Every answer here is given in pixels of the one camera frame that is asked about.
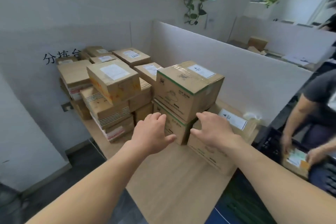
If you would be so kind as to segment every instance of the dark gray floor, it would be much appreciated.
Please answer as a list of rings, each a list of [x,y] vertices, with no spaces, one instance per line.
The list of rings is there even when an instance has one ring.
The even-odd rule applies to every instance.
[[[91,144],[70,154],[68,158],[72,165],[69,171],[51,181],[49,184],[46,184],[27,198],[29,205],[23,210],[23,219],[25,221],[34,216],[105,161]],[[126,190],[122,193],[108,223],[147,224],[137,205]]]

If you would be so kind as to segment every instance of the desk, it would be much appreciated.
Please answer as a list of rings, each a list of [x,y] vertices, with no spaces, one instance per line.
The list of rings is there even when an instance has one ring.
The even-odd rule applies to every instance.
[[[83,123],[107,159],[132,137],[109,143],[93,120]],[[233,173],[222,175],[186,145],[172,143],[149,156],[126,189],[149,224],[204,224]]]

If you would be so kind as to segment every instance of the hand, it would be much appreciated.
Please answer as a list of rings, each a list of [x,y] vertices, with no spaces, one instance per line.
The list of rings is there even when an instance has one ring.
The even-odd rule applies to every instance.
[[[149,114],[134,128],[131,143],[146,154],[155,154],[165,149],[175,139],[175,135],[165,136],[166,115],[159,112]]]
[[[202,130],[192,128],[190,133],[208,146],[221,148],[242,138],[232,132],[230,123],[221,116],[211,112],[196,113],[202,124]]]
[[[280,143],[282,146],[282,154],[288,154],[292,148],[292,137],[282,134]]]
[[[311,149],[308,152],[306,161],[308,162],[310,166],[312,166],[314,164],[321,162],[326,156],[327,154],[324,152],[323,148],[320,146],[320,147]]]

